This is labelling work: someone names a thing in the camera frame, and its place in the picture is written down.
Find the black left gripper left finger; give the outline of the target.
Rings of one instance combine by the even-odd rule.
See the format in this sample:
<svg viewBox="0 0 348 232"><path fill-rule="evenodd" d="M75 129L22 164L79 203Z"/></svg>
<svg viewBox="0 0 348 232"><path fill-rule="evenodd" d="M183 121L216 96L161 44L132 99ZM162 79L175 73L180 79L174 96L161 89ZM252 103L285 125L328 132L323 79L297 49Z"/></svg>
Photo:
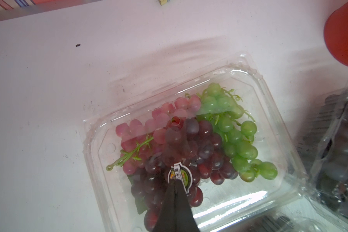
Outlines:
<svg viewBox="0 0 348 232"><path fill-rule="evenodd" d="M164 202L153 229L154 232L175 232L176 231L176 184L171 182L165 193Z"/></svg>

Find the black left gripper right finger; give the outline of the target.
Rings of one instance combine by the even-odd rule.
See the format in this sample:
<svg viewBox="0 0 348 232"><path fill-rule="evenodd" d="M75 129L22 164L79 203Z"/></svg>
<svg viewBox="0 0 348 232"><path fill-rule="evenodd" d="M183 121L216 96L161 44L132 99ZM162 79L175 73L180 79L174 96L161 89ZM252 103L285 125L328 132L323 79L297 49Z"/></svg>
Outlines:
<svg viewBox="0 0 348 232"><path fill-rule="evenodd" d="M199 232L183 183L175 181L175 232Z"/></svg>

